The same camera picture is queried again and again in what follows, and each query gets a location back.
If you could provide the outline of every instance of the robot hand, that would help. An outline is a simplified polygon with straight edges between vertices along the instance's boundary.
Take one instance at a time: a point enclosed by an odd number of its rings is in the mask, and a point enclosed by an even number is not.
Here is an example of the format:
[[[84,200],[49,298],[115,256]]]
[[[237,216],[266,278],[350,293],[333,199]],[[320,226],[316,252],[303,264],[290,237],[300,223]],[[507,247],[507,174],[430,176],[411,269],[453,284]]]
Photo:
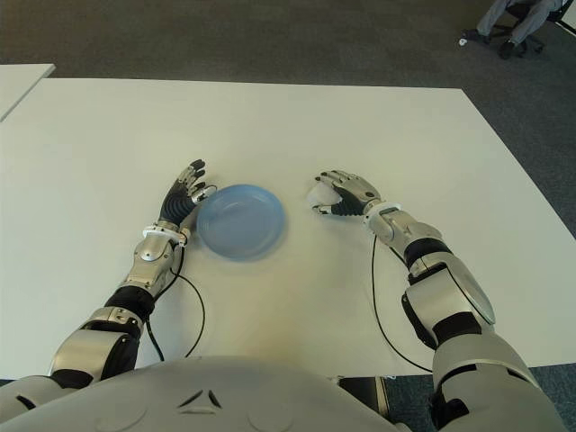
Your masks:
[[[331,187],[342,198],[332,205],[315,205],[312,209],[320,214],[360,216],[375,203],[380,202],[376,189],[356,174],[332,170],[320,173],[316,180]]]
[[[162,203],[159,217],[161,221],[179,226],[200,201],[216,192],[213,184],[196,183],[204,175],[205,165],[203,160],[198,159],[180,173]]]

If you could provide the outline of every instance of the white desk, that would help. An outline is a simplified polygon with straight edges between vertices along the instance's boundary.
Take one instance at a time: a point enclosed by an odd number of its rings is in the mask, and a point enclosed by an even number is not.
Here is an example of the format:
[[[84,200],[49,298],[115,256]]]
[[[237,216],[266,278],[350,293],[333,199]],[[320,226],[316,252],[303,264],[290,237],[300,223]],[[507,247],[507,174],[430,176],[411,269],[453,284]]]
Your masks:
[[[0,65],[0,122],[53,70],[54,65]]]
[[[378,332],[371,237],[323,219],[306,194],[332,167],[359,173],[437,226],[529,365],[576,361],[576,242],[464,93],[450,89],[44,79],[2,128],[0,374],[43,374],[59,343],[131,267],[141,229],[180,170],[207,161],[220,187],[274,192],[279,248],[249,264],[195,241],[184,273],[207,303],[197,353],[248,355],[325,375],[417,374]],[[377,250],[383,325],[430,365],[400,304],[406,270]],[[179,284],[153,325],[167,358],[195,339],[199,305]],[[138,365],[156,362],[142,338]]]

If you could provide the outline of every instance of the shoe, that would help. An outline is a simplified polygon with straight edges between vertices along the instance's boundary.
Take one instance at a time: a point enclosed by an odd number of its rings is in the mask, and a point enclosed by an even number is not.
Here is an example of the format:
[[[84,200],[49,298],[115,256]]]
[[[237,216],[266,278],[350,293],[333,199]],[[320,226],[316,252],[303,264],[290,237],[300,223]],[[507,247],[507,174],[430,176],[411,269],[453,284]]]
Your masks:
[[[514,45],[513,42],[504,42],[498,50],[498,55],[501,59],[508,60],[510,57],[512,57],[512,51],[515,47],[516,45]]]
[[[484,36],[476,29],[463,30],[462,37],[468,41],[482,41],[484,43],[490,43],[490,36]]]

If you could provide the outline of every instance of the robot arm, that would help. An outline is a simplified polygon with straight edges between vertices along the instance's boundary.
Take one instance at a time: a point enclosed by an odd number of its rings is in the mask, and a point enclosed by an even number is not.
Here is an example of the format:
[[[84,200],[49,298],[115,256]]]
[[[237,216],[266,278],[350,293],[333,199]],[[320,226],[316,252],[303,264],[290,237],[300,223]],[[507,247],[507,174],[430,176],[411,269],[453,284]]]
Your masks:
[[[180,225],[216,191],[216,186],[196,183],[204,165],[194,161],[175,180],[158,221],[143,231],[132,269],[106,304],[62,343],[49,376],[30,376],[0,388],[0,423],[134,368],[143,324],[166,286],[174,250],[184,248],[190,236]]]
[[[342,200],[321,214],[363,216],[408,268],[401,304],[418,338],[434,349],[430,413],[451,431],[564,431],[554,405],[518,353],[494,332],[490,301],[440,232],[383,202],[363,178],[343,171],[316,178]]]

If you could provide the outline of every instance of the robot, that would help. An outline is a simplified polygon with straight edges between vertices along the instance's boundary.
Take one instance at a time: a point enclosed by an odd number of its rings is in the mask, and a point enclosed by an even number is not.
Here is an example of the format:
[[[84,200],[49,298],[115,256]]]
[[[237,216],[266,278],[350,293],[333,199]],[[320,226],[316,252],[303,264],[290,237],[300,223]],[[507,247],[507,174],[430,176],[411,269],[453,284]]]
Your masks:
[[[197,356],[134,370],[175,249],[190,237],[183,221],[216,191],[197,182],[203,168],[196,160],[176,179],[157,222],[144,229],[132,269],[62,343],[49,375],[0,388],[2,431],[410,431],[326,378],[244,357]],[[316,180],[341,201],[315,212],[361,217],[408,269],[401,304],[416,336],[435,350],[436,428],[565,431],[520,356],[495,333],[490,301],[441,233],[383,200],[358,175],[333,170]]]

